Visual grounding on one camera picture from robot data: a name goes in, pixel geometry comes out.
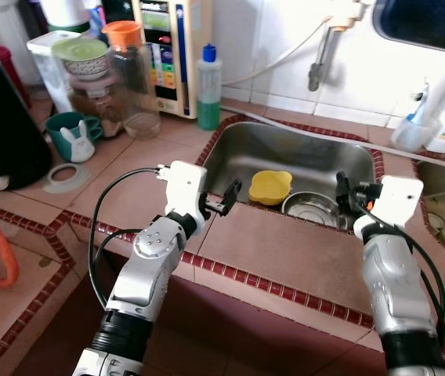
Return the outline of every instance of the window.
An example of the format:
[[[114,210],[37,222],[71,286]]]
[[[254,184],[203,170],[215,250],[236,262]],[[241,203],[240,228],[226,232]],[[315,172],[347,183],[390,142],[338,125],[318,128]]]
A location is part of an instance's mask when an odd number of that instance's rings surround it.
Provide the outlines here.
[[[445,50],[445,0],[377,0],[372,17],[383,38]]]

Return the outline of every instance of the yellow bowl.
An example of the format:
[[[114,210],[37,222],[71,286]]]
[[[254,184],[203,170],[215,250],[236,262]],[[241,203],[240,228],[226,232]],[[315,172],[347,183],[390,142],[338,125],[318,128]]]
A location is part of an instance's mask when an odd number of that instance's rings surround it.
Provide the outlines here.
[[[280,204],[291,191],[292,175],[286,171],[260,171],[252,177],[248,196],[267,206]]]

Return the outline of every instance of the orange lid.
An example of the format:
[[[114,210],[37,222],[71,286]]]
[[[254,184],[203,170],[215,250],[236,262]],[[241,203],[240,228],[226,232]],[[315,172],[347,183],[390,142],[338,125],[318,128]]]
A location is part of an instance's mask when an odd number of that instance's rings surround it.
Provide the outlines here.
[[[103,33],[107,34],[110,44],[119,45],[123,49],[127,45],[141,46],[141,26],[135,21],[116,21],[103,27]]]

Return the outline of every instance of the metal bowl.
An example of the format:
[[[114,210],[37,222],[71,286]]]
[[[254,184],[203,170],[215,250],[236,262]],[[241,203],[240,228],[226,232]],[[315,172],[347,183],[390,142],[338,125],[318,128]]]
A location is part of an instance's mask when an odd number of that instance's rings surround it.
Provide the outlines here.
[[[294,193],[282,204],[282,212],[322,225],[340,227],[338,205],[320,193]]]

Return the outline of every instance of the teal mug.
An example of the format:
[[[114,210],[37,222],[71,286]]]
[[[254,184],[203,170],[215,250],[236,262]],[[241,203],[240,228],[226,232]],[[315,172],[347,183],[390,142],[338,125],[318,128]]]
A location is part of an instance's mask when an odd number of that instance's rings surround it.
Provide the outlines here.
[[[60,156],[74,163],[87,161],[96,151],[94,141],[103,134],[99,118],[78,112],[52,116],[45,127]]]

